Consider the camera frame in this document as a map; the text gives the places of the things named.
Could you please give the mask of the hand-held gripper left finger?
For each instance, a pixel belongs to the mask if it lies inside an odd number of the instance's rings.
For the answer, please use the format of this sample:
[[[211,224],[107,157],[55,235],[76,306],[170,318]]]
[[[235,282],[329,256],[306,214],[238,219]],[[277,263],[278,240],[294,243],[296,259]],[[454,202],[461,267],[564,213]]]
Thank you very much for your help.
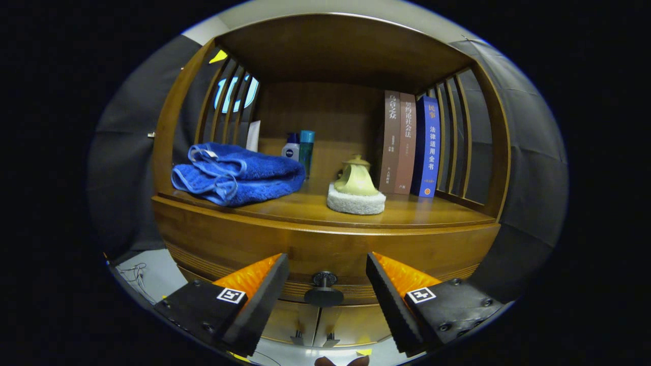
[[[217,281],[191,281],[154,309],[210,347],[252,356],[289,272],[278,253]]]

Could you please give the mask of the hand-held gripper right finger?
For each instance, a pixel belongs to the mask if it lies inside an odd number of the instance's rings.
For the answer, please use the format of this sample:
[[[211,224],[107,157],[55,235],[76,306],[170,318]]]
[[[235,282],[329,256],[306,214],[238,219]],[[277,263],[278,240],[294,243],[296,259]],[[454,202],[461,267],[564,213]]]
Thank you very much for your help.
[[[504,306],[468,280],[438,280],[377,252],[368,253],[366,274],[397,349],[407,356],[458,343]]]

